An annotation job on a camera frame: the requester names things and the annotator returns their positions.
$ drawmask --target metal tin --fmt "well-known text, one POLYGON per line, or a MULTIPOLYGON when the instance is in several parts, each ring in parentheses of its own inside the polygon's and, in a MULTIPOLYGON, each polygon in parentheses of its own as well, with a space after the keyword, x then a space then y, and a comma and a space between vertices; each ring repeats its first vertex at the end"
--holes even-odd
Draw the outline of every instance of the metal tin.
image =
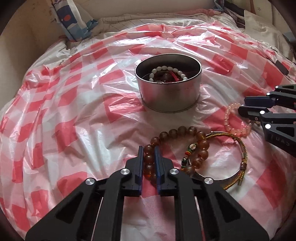
POLYGON ((200 94, 202 66, 190 56, 177 53, 160 54, 142 61, 135 69, 144 104, 156 111, 176 113, 194 106, 200 94), (148 81, 157 66, 171 66, 187 74, 188 79, 172 83, 148 81))

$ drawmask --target pink bead bracelet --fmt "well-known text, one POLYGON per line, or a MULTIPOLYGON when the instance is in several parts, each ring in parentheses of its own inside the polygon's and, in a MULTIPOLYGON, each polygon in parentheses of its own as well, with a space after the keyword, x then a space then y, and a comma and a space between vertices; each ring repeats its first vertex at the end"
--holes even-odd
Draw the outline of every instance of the pink bead bracelet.
POLYGON ((225 112, 225 117, 224 117, 224 126, 225 129, 228 133, 236 135, 237 137, 247 137, 252 130, 252 123, 248 123, 244 128, 242 129, 235 129, 232 128, 231 125, 229 125, 229 115, 231 112, 234 112, 235 110, 237 110, 239 107, 241 106, 240 103, 235 103, 235 104, 231 104, 228 109, 225 112))

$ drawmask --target container rim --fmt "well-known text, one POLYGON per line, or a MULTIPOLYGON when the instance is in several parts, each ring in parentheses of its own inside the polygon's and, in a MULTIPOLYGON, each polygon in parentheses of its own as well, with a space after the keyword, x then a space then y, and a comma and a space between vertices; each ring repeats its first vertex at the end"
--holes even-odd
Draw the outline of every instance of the container rim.
POLYGON ((191 57, 191 56, 189 56, 189 55, 181 54, 181 53, 163 53, 163 54, 156 54, 156 55, 154 55, 154 56, 151 56, 151 57, 149 57, 149 58, 143 60, 141 63, 139 63, 139 64, 136 66, 136 68, 135 68, 135 76, 138 77, 140 80, 145 81, 145 82, 148 82, 148 83, 151 83, 151 84, 160 84, 160 85, 163 85, 163 84, 165 84, 165 85, 179 84, 179 83, 183 83, 183 82, 189 81, 189 80, 191 80, 191 79, 193 79, 193 78, 196 78, 196 77, 197 77, 198 75, 200 75, 200 73, 202 72, 202 65, 201 65, 201 63, 200 63, 196 58, 193 58, 193 57, 191 57), (182 81, 178 81, 178 82, 168 82, 168 83, 151 82, 151 81, 148 81, 148 80, 144 80, 144 79, 142 79, 141 77, 139 77, 139 76, 137 75, 137 73, 136 73, 137 67, 138 67, 141 63, 143 63, 144 61, 146 61, 146 60, 148 60, 148 59, 150 59, 150 58, 153 58, 153 57, 155 57, 155 56, 159 56, 159 55, 170 55, 170 54, 183 55, 183 56, 186 56, 186 57, 189 57, 189 58, 194 59, 194 60, 200 65, 200 71, 198 72, 198 74, 196 74, 195 76, 191 77, 190 79, 186 79, 186 80, 182 80, 182 81))

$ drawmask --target jewelry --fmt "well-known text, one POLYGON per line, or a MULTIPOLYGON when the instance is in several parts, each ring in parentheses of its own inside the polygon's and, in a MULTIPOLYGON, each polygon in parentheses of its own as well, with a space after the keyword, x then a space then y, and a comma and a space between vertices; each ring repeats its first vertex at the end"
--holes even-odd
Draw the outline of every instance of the jewelry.
MULTIPOLYGON (((237 136, 235 136, 233 134, 223 132, 223 131, 212 131, 210 134, 207 134, 204 137, 204 140, 206 141, 206 140, 208 140, 210 138, 220 137, 220 136, 231 137, 234 141, 237 141, 239 143, 239 145, 241 147, 241 150, 242 150, 242 159, 241 159, 242 161, 241 161, 239 170, 234 175, 232 175, 231 177, 229 177, 227 179, 215 180, 215 181, 217 181, 219 183, 227 183, 227 185, 224 187, 224 190, 227 190, 228 188, 232 187, 235 183, 237 183, 238 186, 241 186, 243 178, 244 178, 245 171, 247 169, 248 155, 247 155, 247 149, 246 149, 244 143, 242 142, 242 140, 239 137, 237 137, 237 136)), ((187 165, 187 163, 189 163, 189 156, 191 154, 192 154, 192 152, 190 153, 190 151, 185 152, 185 157, 183 158, 183 160, 184 160, 183 164, 187 165)), ((197 158, 195 158, 194 160, 191 161, 191 165, 186 166, 183 169, 183 171, 191 176, 191 175, 193 175, 195 173, 195 169, 200 168, 203 161, 204 161, 204 159, 200 155, 198 155, 197 158)))
POLYGON ((235 110, 237 110, 239 107, 241 106, 240 103, 235 103, 235 104, 231 104, 228 109, 225 112, 225 117, 224 117, 224 126, 226 129, 226 132, 233 134, 237 137, 247 137, 252 130, 252 123, 249 121, 248 124, 242 128, 242 129, 235 129, 232 128, 231 125, 229 125, 229 115, 231 112, 234 112, 235 110))
POLYGON ((167 71, 169 71, 171 73, 171 75, 174 77, 175 81, 179 81, 179 78, 175 75, 175 73, 177 75, 179 75, 182 80, 187 80, 188 79, 186 77, 186 75, 183 74, 182 71, 180 71, 180 70, 178 70, 176 68, 167 67, 167 66, 162 66, 162 67, 161 66, 158 66, 156 69, 153 69, 151 71, 151 74, 149 74, 149 81, 154 82, 154 79, 153 79, 154 78, 154 74, 156 74, 156 72, 158 72, 158 71, 165 71, 165 70, 167 70, 167 71))
POLYGON ((230 178, 223 179, 223 180, 216 180, 218 182, 229 182, 232 181, 234 177, 236 177, 232 183, 228 184, 224 189, 227 190, 231 186, 233 186, 235 183, 238 183, 240 186, 242 183, 242 180, 244 178, 245 170, 247 168, 247 150, 244 145, 244 143, 241 141, 241 139, 233 134, 227 133, 227 132, 221 132, 221 131, 215 131, 211 132, 210 134, 205 134, 202 131, 197 131, 197 128, 194 126, 189 127, 188 129, 185 126, 180 126, 178 130, 172 129, 167 132, 161 132, 159 137, 153 137, 150 141, 150 144, 146 145, 144 147, 144 176, 146 179, 150 180, 152 185, 156 185, 156 174, 154 170, 154 147, 161 144, 161 142, 165 142, 169 139, 176 139, 178 136, 185 136, 186 134, 189 134, 191 136, 195 136, 197 138, 197 141, 191 145, 189 145, 187 151, 185 152, 185 156, 182 159, 182 168, 185 173, 192 176, 195 173, 195 169, 199 169, 202 165, 202 163, 208 158, 208 148, 210 146, 208 139, 212 137, 218 137, 218 136, 228 136, 233 138, 234 141, 237 141, 240 144, 240 147, 242 149, 242 162, 240 169, 236 174, 231 176, 230 178), (198 151, 197 157, 194 158, 194 160, 189 160, 189 156, 195 152, 198 151))

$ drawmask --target red checkered tablecloth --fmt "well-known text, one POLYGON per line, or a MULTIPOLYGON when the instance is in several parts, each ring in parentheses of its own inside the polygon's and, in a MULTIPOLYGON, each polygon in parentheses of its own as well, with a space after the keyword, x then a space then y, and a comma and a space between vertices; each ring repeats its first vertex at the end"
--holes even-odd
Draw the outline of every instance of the red checkered tablecloth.
MULTIPOLYGON (((28 229, 88 177, 123 168, 161 131, 181 125, 224 131, 224 113, 245 96, 295 84, 295 65, 277 51, 219 22, 188 27, 146 24, 88 46, 58 67, 33 69, 0 125, 0 204, 24 237, 28 229), (134 69, 162 53, 197 58, 203 67, 198 104, 177 114, 154 112, 141 101, 134 69), (273 63, 289 70, 284 76, 273 63)), ((274 111, 285 111, 275 108, 274 111)), ((238 128, 242 120, 230 115, 238 128)), ((243 138, 249 156, 241 187, 229 193, 272 237, 295 200, 295 159, 260 132, 243 138)), ((165 144, 180 166, 190 140, 165 144)), ((214 178, 236 172, 240 150, 228 138, 211 142, 200 170, 214 178)), ((143 180, 140 198, 126 198, 122 240, 174 240, 173 199, 143 180)))

